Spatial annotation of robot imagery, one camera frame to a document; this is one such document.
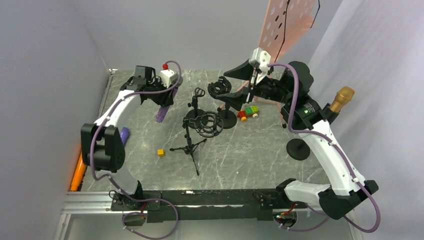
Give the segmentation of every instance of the orange tube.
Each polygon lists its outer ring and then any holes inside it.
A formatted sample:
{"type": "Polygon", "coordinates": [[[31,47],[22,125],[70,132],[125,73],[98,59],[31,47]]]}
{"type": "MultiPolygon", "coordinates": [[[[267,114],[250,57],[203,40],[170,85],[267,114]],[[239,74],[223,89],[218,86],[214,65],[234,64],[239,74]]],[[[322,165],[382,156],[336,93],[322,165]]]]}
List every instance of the orange tube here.
{"type": "Polygon", "coordinates": [[[81,182],[83,181],[84,173],[86,172],[87,166],[83,163],[83,153],[79,154],[78,163],[76,164],[75,173],[73,174],[72,182],[70,184],[70,190],[73,192],[78,191],[81,182]]]}

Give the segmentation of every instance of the green lego brick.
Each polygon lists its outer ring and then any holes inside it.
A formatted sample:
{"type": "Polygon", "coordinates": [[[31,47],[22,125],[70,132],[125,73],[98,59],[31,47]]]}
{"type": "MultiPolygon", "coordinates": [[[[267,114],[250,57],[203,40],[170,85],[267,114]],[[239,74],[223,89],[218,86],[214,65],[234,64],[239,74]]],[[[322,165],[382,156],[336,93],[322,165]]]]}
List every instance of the green lego brick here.
{"type": "Polygon", "coordinates": [[[252,112],[253,112],[254,114],[255,114],[255,113],[257,113],[257,112],[259,112],[259,108],[258,108],[256,105],[251,106],[250,108],[252,109],[252,112]]]}
{"type": "Polygon", "coordinates": [[[246,109],[244,110],[246,112],[247,115],[252,114],[253,110],[251,107],[246,107],[246,109]]]}

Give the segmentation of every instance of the black tripod stand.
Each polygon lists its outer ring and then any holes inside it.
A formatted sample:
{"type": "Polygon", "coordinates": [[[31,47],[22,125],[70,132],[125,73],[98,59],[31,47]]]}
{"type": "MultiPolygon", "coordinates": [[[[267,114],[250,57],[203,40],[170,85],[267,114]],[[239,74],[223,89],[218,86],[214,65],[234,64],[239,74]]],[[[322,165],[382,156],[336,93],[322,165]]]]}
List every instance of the black tripod stand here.
{"type": "Polygon", "coordinates": [[[190,119],[185,117],[182,120],[182,127],[185,128],[184,138],[187,140],[187,145],[184,146],[184,147],[170,148],[169,150],[170,151],[184,150],[184,153],[186,155],[190,155],[191,156],[191,159],[193,159],[194,167],[196,168],[196,174],[199,176],[198,166],[197,166],[197,164],[195,162],[195,157],[193,156],[193,153],[196,150],[196,148],[198,147],[198,145],[201,144],[201,143],[205,143],[207,139],[205,138],[202,141],[200,141],[200,142],[198,142],[196,144],[193,144],[192,143],[192,138],[190,137],[190,133],[189,133],[189,124],[190,124],[190,119]]]}
{"type": "Polygon", "coordinates": [[[192,129],[195,129],[196,126],[198,125],[199,122],[196,121],[200,121],[200,115],[202,115],[203,113],[205,113],[205,111],[203,111],[202,109],[199,109],[199,104],[198,104],[198,98],[201,98],[205,95],[205,90],[201,89],[200,87],[196,87],[196,89],[194,90],[194,95],[191,98],[191,102],[188,103],[188,107],[191,108],[193,107],[192,110],[190,110],[187,115],[185,115],[185,118],[188,119],[188,126],[192,129]]]}

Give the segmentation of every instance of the orange object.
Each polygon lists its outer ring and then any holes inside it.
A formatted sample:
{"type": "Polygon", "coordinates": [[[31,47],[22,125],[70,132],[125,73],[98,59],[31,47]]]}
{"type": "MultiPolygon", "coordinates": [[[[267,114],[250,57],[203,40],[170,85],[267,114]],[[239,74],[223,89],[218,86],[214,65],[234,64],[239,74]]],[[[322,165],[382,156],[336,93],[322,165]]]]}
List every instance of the orange object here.
{"type": "Polygon", "coordinates": [[[315,2],[269,0],[258,47],[271,55],[271,63],[277,62],[312,27],[315,2]]]}
{"type": "Polygon", "coordinates": [[[81,182],[83,181],[84,173],[86,172],[87,166],[83,163],[83,153],[79,154],[78,163],[76,164],[75,173],[73,174],[72,182],[70,184],[70,190],[73,192],[78,191],[81,182]]]}

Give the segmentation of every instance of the black line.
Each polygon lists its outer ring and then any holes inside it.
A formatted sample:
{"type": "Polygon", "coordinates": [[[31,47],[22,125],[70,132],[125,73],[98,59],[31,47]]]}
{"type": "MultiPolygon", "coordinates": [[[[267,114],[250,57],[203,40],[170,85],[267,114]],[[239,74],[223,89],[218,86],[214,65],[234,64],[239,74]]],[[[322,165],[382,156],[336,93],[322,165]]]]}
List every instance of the black line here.
{"type": "Polygon", "coordinates": [[[287,24],[287,9],[289,8],[290,0],[287,1],[287,5],[285,6],[285,17],[284,17],[284,35],[282,38],[281,46],[279,47],[277,56],[275,56],[274,62],[277,62],[278,56],[280,55],[281,49],[283,48],[284,42],[286,41],[286,24],[287,24]]]}
{"type": "Polygon", "coordinates": [[[318,12],[320,11],[320,8],[321,8],[321,3],[320,3],[320,0],[318,0],[318,10],[316,10],[315,17],[313,18],[313,22],[312,22],[312,25],[310,26],[310,29],[314,25],[315,19],[317,19],[317,15],[318,15],[318,12]]]}

